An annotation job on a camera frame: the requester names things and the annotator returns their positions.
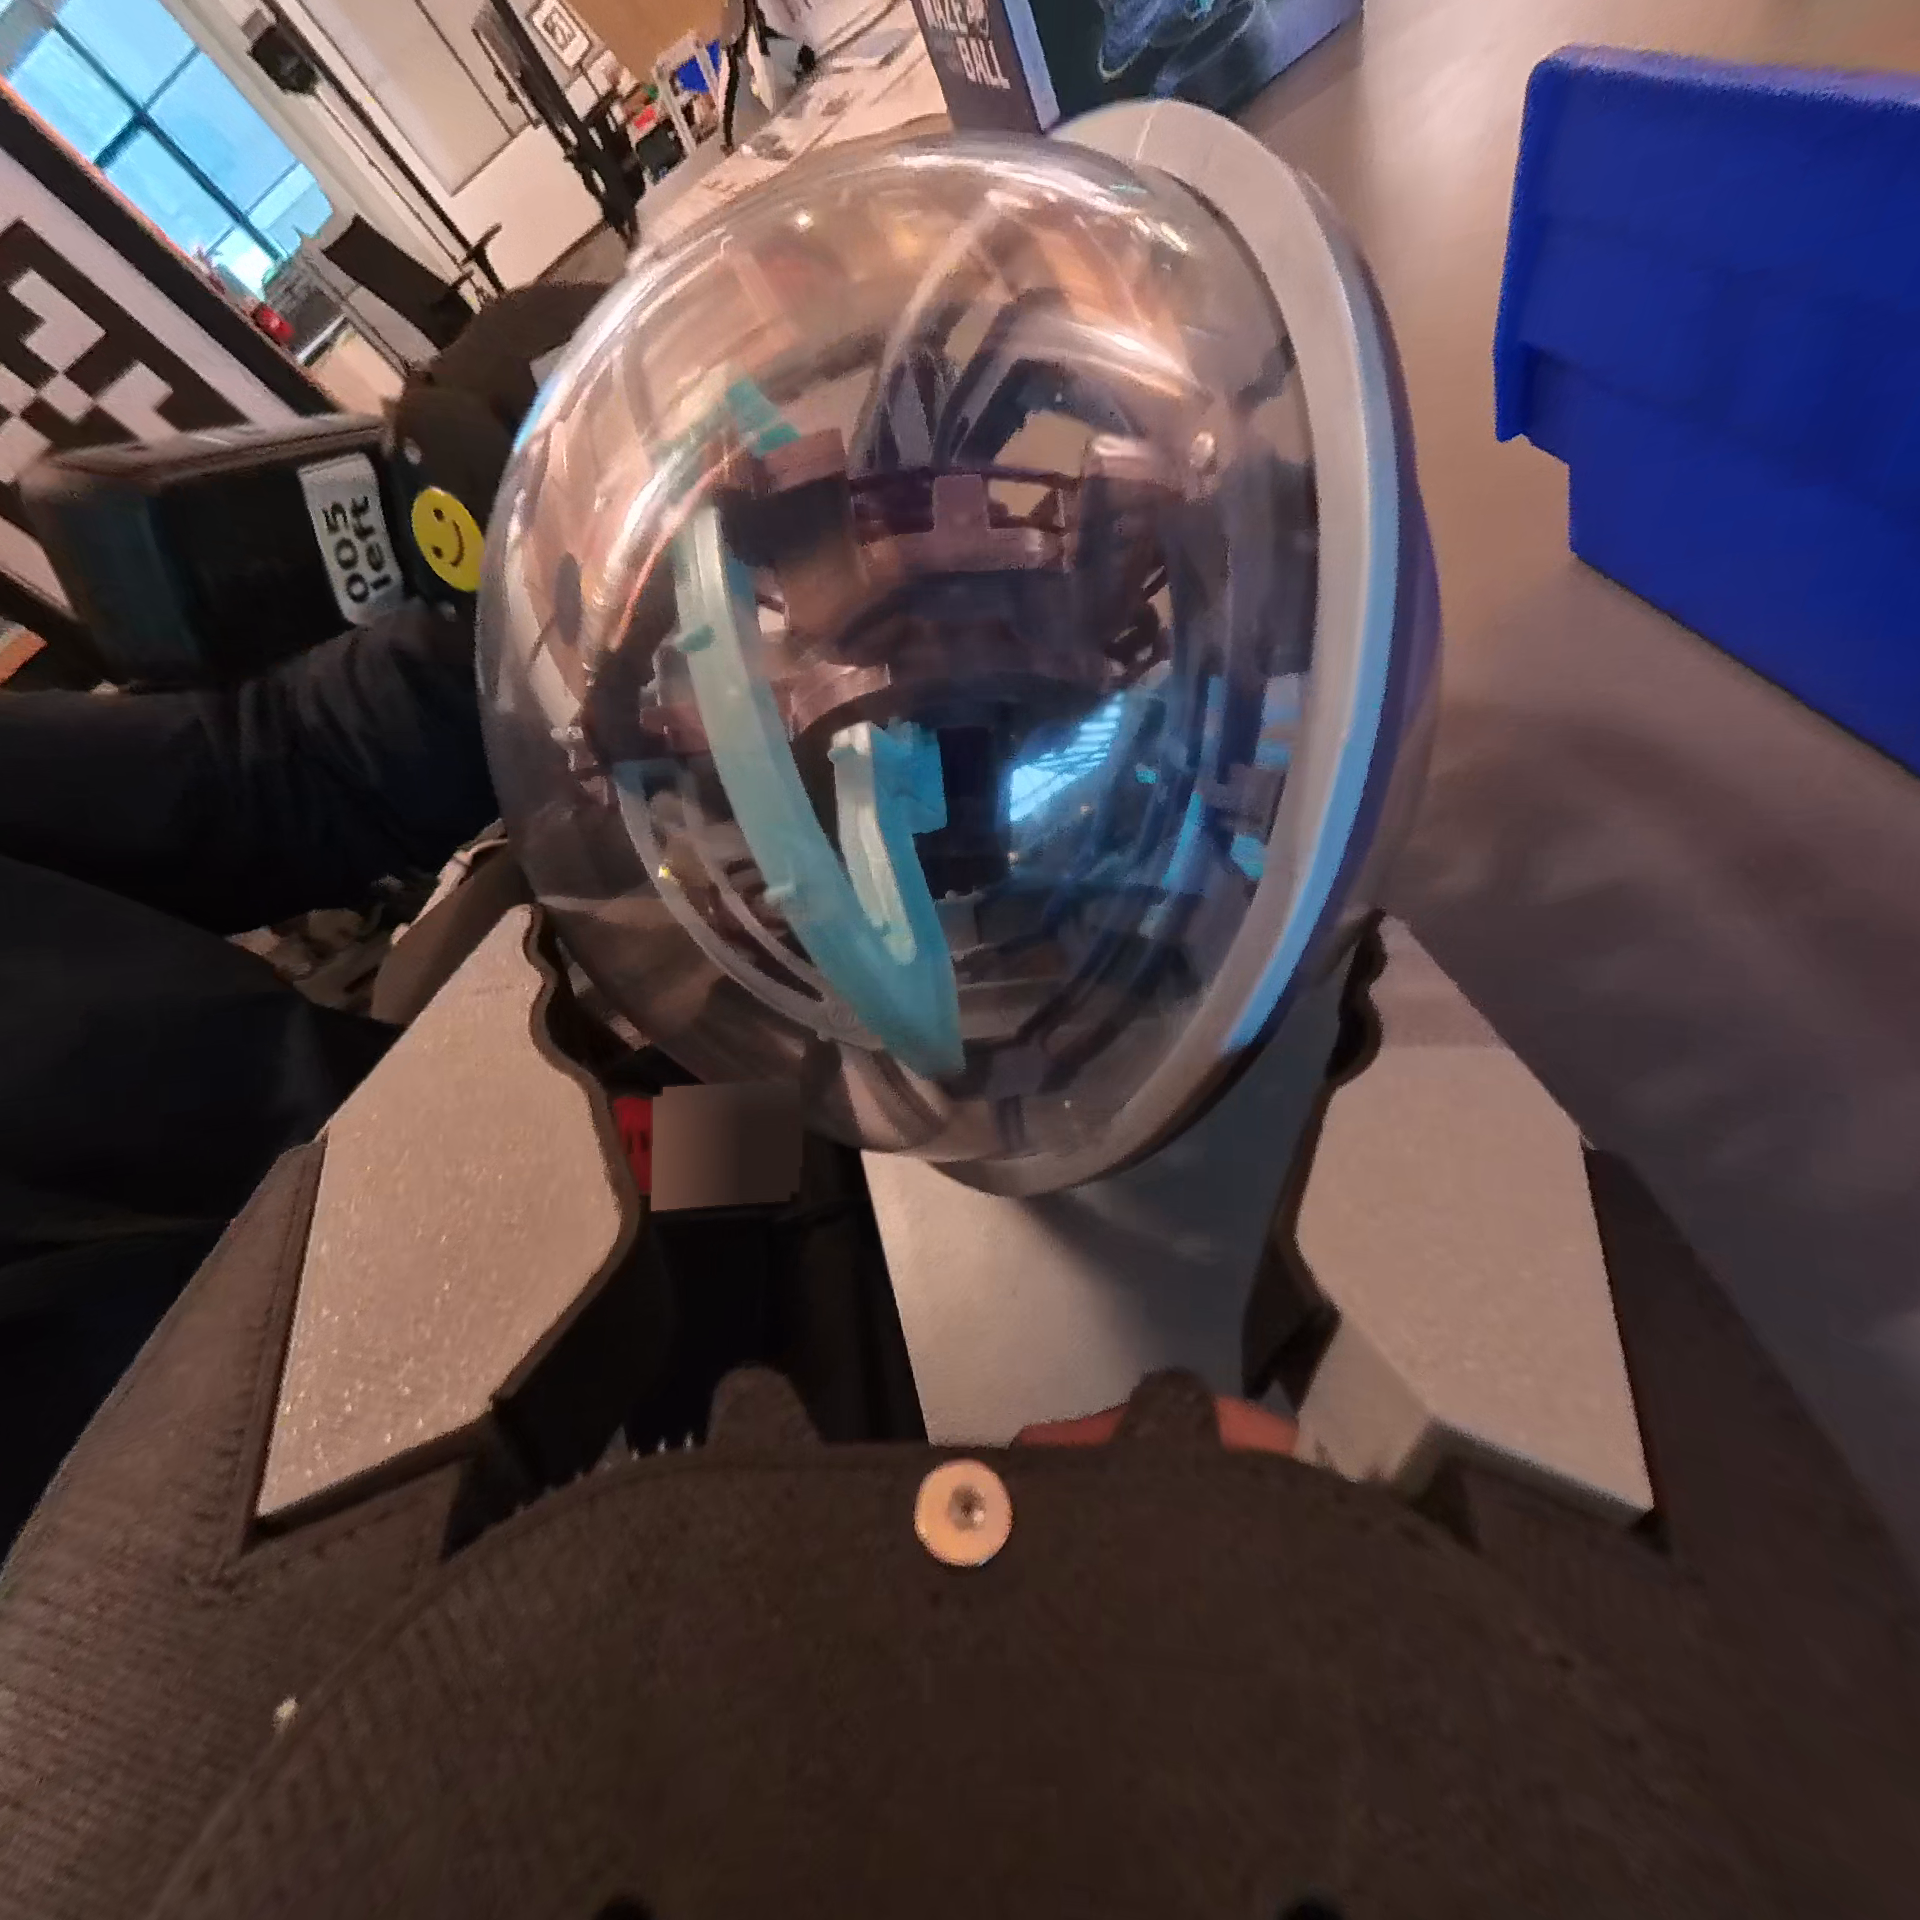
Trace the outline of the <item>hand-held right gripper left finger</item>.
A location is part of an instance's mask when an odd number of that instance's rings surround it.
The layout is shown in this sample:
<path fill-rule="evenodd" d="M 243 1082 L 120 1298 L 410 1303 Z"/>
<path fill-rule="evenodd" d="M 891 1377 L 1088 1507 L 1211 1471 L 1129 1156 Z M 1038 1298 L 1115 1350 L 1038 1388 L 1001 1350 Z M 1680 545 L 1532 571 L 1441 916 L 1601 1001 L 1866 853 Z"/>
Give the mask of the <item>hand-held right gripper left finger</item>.
<path fill-rule="evenodd" d="M 513 903 L 332 1112 L 257 1522 L 401 1479 L 522 1479 L 506 1400 L 636 1246 L 608 1095 L 560 1050 L 542 916 Z"/>

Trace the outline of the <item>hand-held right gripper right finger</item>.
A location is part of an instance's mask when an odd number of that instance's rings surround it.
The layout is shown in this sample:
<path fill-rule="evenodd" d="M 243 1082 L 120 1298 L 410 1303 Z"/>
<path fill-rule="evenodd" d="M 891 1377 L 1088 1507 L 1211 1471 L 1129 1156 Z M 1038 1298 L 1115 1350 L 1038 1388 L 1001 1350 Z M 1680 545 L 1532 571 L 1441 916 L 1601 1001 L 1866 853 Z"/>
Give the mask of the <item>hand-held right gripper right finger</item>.
<path fill-rule="evenodd" d="M 1404 917 L 1339 1001 L 1245 1359 L 1347 1483 L 1486 1471 L 1651 1519 L 1586 1136 Z"/>

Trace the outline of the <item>clear plastic maze ball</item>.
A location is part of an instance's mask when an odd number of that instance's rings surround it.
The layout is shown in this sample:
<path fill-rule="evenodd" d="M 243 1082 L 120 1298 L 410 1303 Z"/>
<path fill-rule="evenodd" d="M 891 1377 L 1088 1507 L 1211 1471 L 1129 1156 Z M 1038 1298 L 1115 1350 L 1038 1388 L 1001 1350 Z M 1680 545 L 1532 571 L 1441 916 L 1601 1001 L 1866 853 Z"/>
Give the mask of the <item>clear plastic maze ball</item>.
<path fill-rule="evenodd" d="M 1437 554 L 1377 276 L 1191 99 L 846 143 L 644 248 L 481 524 L 560 944 L 985 1198 L 1191 1136 L 1377 916 Z"/>

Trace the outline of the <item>person's left forearm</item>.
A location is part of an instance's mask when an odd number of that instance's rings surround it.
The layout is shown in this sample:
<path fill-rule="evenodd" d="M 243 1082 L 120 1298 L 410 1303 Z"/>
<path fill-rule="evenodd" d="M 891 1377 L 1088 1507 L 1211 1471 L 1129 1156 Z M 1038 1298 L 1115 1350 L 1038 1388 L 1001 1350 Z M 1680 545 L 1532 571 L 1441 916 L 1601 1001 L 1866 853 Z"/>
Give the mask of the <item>person's left forearm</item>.
<path fill-rule="evenodd" d="M 489 821 L 474 638 L 427 607 L 248 688 L 0 703 L 0 853 L 209 935 L 438 880 Z"/>

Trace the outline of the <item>person's right hand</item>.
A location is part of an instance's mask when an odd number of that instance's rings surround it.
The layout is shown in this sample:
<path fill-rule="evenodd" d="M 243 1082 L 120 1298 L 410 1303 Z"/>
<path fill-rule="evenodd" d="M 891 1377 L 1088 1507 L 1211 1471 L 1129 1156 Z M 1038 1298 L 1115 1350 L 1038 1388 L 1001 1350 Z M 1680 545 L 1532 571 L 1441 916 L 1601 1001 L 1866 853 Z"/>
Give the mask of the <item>person's right hand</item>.
<path fill-rule="evenodd" d="M 1194 1432 L 1216 1451 L 1295 1454 L 1295 1426 L 1260 1400 L 1216 1394 Z M 1062 1415 L 1062 1426 L 1024 1426 L 1013 1441 L 1019 1451 L 1098 1451 L 1115 1435 L 1136 1435 L 1136 1400 L 1106 1400 L 1096 1415 Z"/>

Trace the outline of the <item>black office chair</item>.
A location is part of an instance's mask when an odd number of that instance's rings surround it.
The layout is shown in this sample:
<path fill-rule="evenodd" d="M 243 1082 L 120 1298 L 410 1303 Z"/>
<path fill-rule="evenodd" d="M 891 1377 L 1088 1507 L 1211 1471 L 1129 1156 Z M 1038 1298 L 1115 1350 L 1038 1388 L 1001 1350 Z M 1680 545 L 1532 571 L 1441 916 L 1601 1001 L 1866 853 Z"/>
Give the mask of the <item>black office chair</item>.
<path fill-rule="evenodd" d="M 401 242 L 351 218 L 319 242 L 319 263 L 342 269 L 359 287 L 371 287 L 385 309 L 396 309 L 427 352 L 451 352 L 470 331 L 474 298 L 495 287 L 481 248 L 489 233 L 457 263 L 457 276 L 438 276 Z"/>

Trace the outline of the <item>person's black clothed body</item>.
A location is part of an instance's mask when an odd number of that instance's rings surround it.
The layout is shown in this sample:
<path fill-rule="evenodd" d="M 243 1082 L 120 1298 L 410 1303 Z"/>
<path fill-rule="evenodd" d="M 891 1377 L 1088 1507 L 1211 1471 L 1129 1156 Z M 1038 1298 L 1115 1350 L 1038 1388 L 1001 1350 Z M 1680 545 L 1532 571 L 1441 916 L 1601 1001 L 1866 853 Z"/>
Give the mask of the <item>person's black clothed body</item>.
<path fill-rule="evenodd" d="M 396 1095 L 387 1019 L 142 900 L 9 860 L 0 1040 L 0 1545 L 12 1548 L 262 1173 L 359 1086 Z"/>

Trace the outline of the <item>window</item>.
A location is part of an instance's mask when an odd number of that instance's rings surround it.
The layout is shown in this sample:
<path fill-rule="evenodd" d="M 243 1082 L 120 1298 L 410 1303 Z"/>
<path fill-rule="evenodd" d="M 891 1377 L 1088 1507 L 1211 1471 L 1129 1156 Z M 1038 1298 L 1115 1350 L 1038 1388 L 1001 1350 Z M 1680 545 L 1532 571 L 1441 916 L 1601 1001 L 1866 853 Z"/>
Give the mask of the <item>window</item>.
<path fill-rule="evenodd" d="M 9 0 L 0 82 L 181 257 L 271 298 L 336 201 L 163 0 Z"/>

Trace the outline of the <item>black tripod stand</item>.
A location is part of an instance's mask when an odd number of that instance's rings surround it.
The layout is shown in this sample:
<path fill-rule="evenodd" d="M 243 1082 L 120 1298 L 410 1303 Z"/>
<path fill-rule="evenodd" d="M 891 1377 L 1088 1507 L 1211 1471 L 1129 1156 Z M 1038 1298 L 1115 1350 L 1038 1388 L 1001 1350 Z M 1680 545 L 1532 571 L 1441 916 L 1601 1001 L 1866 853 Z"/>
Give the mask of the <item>black tripod stand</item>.
<path fill-rule="evenodd" d="M 644 158 L 633 126 L 620 121 L 620 86 L 598 96 L 590 110 L 572 110 L 561 82 L 534 55 L 534 34 L 513 0 L 474 9 L 474 37 L 495 82 L 515 96 L 515 110 L 560 143 L 561 166 L 585 178 L 603 230 L 620 242 L 636 242 Z"/>

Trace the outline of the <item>dark blue cardboard box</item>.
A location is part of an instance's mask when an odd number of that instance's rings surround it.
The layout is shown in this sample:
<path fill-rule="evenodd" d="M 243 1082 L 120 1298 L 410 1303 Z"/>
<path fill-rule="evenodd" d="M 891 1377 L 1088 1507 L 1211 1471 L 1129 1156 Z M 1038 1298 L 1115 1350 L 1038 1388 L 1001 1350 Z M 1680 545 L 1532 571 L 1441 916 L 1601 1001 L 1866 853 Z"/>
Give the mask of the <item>dark blue cardboard box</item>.
<path fill-rule="evenodd" d="M 948 121 L 968 133 L 1050 133 L 1115 99 L 1237 117 L 1356 0 L 914 0 Z"/>

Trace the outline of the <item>blue plastic bin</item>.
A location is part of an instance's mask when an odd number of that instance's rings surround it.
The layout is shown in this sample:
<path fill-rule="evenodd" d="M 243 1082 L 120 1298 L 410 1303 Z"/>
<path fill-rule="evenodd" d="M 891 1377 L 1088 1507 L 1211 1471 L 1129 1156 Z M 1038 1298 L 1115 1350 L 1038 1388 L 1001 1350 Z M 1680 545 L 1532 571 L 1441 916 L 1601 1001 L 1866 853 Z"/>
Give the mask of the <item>blue plastic bin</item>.
<path fill-rule="evenodd" d="M 1920 774 L 1916 73 L 1546 55 L 1490 356 L 1576 564 Z"/>

